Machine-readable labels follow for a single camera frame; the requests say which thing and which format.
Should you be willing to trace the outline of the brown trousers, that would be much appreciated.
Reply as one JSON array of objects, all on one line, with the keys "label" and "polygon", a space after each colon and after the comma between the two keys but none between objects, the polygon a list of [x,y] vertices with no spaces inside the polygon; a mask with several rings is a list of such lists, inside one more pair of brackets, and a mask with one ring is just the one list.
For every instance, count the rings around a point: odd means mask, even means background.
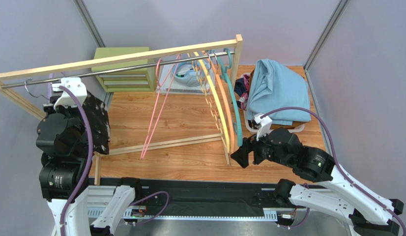
[{"label": "brown trousers", "polygon": [[[248,79],[248,95],[250,95],[250,88],[252,86],[252,80],[253,80],[253,76],[254,76],[254,72],[255,69],[253,69],[249,75],[249,79]],[[300,122],[300,121],[293,121],[291,125],[283,125],[283,124],[272,124],[271,128],[272,129],[276,129],[276,128],[286,128],[286,129],[295,129],[301,125],[305,124],[304,122]]]}]

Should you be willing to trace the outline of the pink camouflage trousers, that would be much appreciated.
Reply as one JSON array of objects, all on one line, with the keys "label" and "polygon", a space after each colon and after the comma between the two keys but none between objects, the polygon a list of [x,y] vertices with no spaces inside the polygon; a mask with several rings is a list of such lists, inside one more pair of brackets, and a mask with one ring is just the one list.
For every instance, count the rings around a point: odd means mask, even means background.
[{"label": "pink camouflage trousers", "polygon": [[247,89],[246,92],[242,96],[239,96],[239,99],[238,99],[239,107],[241,109],[243,109],[243,110],[246,110],[248,99],[249,99],[249,95],[248,95],[248,79],[249,79],[249,75],[250,75],[250,73],[244,73],[239,78],[239,79],[244,80],[245,86],[246,86],[246,89]]}]

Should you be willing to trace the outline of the light blue trousers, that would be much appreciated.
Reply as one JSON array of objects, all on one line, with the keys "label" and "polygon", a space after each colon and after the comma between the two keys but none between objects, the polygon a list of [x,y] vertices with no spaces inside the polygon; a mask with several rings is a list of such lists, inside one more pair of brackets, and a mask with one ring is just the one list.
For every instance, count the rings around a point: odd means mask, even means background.
[{"label": "light blue trousers", "polygon": [[283,107],[310,109],[307,82],[275,60],[258,60],[250,83],[246,118]]}]

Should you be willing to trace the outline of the orange clothes hanger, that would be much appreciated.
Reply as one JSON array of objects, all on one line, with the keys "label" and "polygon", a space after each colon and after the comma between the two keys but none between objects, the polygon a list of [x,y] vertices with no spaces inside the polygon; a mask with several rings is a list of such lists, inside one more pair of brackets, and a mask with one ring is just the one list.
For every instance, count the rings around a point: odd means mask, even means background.
[{"label": "orange clothes hanger", "polygon": [[[209,54],[208,52],[203,51],[203,55],[208,55],[208,54]],[[221,82],[221,78],[218,75],[216,68],[213,65],[213,62],[211,61],[211,58],[209,57],[208,59],[203,59],[203,60],[205,61],[205,64],[206,64],[207,68],[209,69],[209,72],[211,73],[212,79],[216,86],[216,91],[221,99],[221,106],[223,108],[224,115],[227,119],[227,127],[229,130],[229,135],[230,135],[230,140],[231,140],[231,144],[230,144],[231,150],[230,150],[229,154],[227,154],[226,152],[225,153],[226,153],[226,155],[230,155],[234,151],[234,147],[236,144],[236,138],[235,138],[234,132],[232,130],[232,112],[231,112],[231,109],[228,104],[228,97],[227,97],[226,89],[224,88],[223,83]]]}]

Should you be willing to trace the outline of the yellow clothes hanger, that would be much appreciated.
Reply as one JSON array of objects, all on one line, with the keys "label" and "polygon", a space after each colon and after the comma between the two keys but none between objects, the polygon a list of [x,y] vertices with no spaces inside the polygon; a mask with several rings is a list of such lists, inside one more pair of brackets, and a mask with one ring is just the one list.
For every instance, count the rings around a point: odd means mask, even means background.
[{"label": "yellow clothes hanger", "polygon": [[229,154],[231,150],[231,140],[227,127],[227,119],[224,115],[223,108],[221,106],[221,99],[216,91],[216,86],[212,79],[211,73],[209,72],[209,69],[207,68],[203,59],[193,60],[192,68],[196,73],[198,82],[200,83],[201,91],[203,92],[205,101],[209,106],[209,111],[214,119],[215,126],[220,133],[225,152]]}]

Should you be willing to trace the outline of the teal clothes hanger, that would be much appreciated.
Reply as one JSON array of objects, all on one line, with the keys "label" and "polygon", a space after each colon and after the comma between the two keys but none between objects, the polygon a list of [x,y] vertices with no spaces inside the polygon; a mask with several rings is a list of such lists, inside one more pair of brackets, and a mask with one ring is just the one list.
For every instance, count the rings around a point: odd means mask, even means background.
[{"label": "teal clothes hanger", "polygon": [[216,52],[215,50],[209,50],[209,52],[213,54],[216,60],[216,65],[221,70],[220,75],[221,80],[223,80],[228,85],[228,90],[231,97],[232,110],[234,113],[234,118],[232,119],[232,130],[237,137],[237,146],[240,147],[243,145],[242,125],[239,115],[239,107],[235,99],[233,82],[228,73],[228,70],[232,68],[232,65],[231,64],[225,65],[221,59],[218,59],[217,57],[220,56],[220,53]]}]

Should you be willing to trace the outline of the black white patterned trousers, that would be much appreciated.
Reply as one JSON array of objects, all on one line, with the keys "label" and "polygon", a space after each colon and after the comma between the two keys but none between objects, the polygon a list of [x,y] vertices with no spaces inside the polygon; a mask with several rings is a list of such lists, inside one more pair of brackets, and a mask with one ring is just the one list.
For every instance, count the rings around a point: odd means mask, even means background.
[{"label": "black white patterned trousers", "polygon": [[111,140],[111,128],[106,104],[87,91],[83,109],[92,132],[93,150],[103,155],[110,154],[109,142]]}]

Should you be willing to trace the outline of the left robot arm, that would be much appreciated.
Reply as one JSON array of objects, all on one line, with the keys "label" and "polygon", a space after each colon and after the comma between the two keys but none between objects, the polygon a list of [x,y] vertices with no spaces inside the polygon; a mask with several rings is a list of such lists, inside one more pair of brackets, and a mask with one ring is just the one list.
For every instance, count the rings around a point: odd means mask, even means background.
[{"label": "left robot arm", "polygon": [[39,181],[43,198],[51,210],[59,236],[112,236],[127,210],[141,193],[140,180],[121,178],[113,196],[98,218],[88,219],[88,174],[92,163],[90,144],[100,153],[108,148],[106,139],[89,137],[77,108],[49,104],[37,127],[36,146],[42,150]]}]

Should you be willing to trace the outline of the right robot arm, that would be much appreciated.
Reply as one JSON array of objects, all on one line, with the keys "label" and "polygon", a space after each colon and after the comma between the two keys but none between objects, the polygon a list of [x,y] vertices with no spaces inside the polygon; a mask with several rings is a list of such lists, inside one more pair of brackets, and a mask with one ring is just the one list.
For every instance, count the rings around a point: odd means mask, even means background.
[{"label": "right robot arm", "polygon": [[246,168],[249,165],[249,153],[253,153],[253,163],[256,165],[264,160],[284,165],[302,179],[337,194],[332,197],[288,179],[281,179],[273,193],[277,204],[284,207],[308,207],[331,215],[352,226],[361,236],[398,235],[400,225],[393,221],[393,214],[402,214],[402,201],[374,194],[384,204],[380,206],[371,199],[370,189],[367,190],[368,194],[364,194],[354,183],[349,183],[331,155],[322,149],[303,145],[297,135],[279,128],[261,138],[256,135],[244,138],[243,145],[232,154],[232,159]]}]

